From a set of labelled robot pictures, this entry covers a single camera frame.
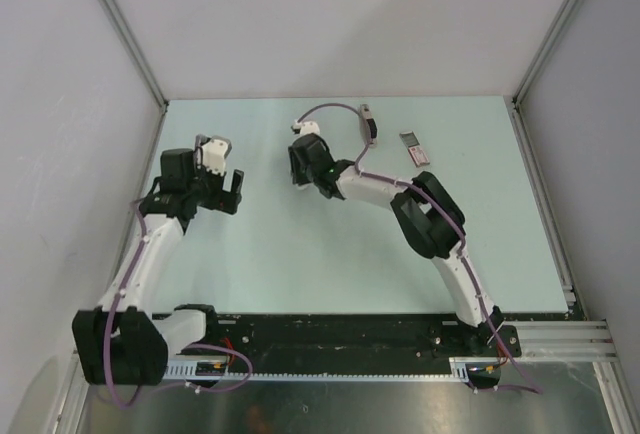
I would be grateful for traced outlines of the beige black stapler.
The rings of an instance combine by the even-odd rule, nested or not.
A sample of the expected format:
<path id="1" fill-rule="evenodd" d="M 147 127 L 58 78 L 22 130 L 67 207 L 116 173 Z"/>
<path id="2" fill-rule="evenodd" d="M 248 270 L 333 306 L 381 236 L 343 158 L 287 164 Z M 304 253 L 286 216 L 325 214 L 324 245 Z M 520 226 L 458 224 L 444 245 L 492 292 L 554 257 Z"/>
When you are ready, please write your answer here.
<path id="1" fill-rule="evenodd" d="M 370 148 L 377 146 L 378 128 L 368 104 L 359 106 L 360 132 L 365 145 Z"/>

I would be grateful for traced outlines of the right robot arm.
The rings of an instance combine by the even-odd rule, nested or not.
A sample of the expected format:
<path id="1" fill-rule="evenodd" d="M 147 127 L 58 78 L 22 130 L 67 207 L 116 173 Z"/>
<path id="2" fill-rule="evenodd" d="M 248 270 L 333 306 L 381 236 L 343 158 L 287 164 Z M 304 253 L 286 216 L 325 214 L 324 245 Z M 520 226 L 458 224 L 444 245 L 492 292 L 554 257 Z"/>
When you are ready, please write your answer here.
<path id="1" fill-rule="evenodd" d="M 504 316 L 492 301 L 471 261 L 465 217 L 437 177 L 423 171 L 411 181 L 360 170 L 335 160 L 317 133 L 294 130 L 288 147 L 292 182 L 315 186 L 326 198 L 361 201 L 393 212 L 408 245 L 433 262 L 454 303 L 463 347 L 484 355 L 496 344 L 504 357 L 512 352 L 500 334 Z"/>

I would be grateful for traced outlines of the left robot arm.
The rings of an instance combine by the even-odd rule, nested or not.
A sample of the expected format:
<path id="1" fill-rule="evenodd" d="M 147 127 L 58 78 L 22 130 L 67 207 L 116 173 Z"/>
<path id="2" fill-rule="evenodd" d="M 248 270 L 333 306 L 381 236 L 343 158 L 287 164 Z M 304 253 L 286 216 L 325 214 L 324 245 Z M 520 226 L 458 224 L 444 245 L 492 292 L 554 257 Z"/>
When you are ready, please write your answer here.
<path id="1" fill-rule="evenodd" d="M 160 156 L 160 173 L 134 202 L 137 226 L 118 272 L 97 306 L 72 321 L 85 379 L 94 385 L 154 386 L 170 357 L 194 348 L 207 354 L 221 341 L 215 308 L 182 304 L 166 316 L 152 311 L 168 261 L 201 210 L 236 214 L 244 173 L 229 173 L 230 140 L 198 135 L 192 148 Z M 231 187 L 224 187 L 226 176 Z"/>

